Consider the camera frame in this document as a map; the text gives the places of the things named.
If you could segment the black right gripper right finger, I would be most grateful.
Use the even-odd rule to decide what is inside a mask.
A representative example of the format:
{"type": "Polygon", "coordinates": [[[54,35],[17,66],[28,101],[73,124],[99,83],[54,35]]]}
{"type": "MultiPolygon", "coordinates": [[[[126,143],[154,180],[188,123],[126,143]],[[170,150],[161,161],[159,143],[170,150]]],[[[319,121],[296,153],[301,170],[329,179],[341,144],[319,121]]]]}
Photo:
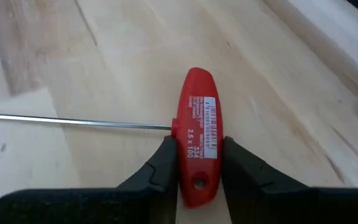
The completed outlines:
{"type": "Polygon", "coordinates": [[[233,223],[358,223],[357,188],[309,187],[229,136],[221,177],[233,223]]]}

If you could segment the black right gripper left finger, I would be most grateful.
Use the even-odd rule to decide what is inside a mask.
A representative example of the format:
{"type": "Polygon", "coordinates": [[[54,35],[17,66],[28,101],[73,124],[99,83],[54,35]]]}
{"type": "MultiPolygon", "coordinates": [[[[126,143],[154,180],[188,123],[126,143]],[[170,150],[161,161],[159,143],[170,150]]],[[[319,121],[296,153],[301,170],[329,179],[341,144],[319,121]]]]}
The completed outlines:
{"type": "Polygon", "coordinates": [[[174,223],[177,194],[177,142],[166,136],[154,155],[117,187],[3,195],[0,223],[174,223]]]}

